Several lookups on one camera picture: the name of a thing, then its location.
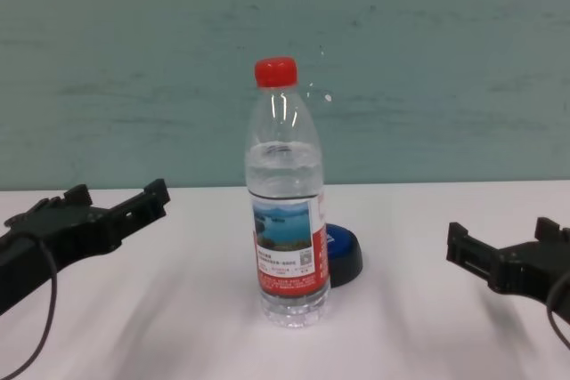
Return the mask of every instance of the white table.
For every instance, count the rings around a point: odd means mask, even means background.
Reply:
[[[112,206],[138,191],[92,194]],[[0,193],[0,220],[53,194]],[[570,376],[543,305],[495,295],[445,261],[450,221],[496,247],[532,239],[540,215],[570,225],[570,182],[329,186],[328,221],[359,238],[364,270],[303,330],[261,314],[246,191],[171,196],[166,218],[62,271],[52,333],[22,380]],[[0,375],[36,346],[49,291],[0,317]]]

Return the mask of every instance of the blue-green wall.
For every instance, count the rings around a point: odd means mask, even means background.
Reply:
[[[241,184],[276,54],[327,182],[570,177],[570,0],[0,0],[0,188]]]

